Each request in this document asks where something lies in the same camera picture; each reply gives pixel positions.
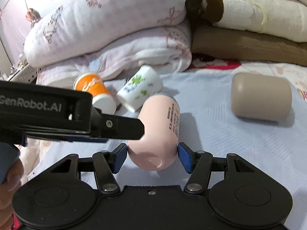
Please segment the person's left hand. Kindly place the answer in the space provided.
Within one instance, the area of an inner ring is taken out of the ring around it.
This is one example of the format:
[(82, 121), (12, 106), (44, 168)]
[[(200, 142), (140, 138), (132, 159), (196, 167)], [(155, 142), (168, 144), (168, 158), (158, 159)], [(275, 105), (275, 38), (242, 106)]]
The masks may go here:
[(11, 229), (14, 219), (12, 210), (12, 197), (15, 191), (21, 186), (21, 178), (24, 168), (18, 158), (15, 164), (7, 172), (7, 180), (1, 184), (1, 204), (0, 204), (0, 226), (1, 230)]

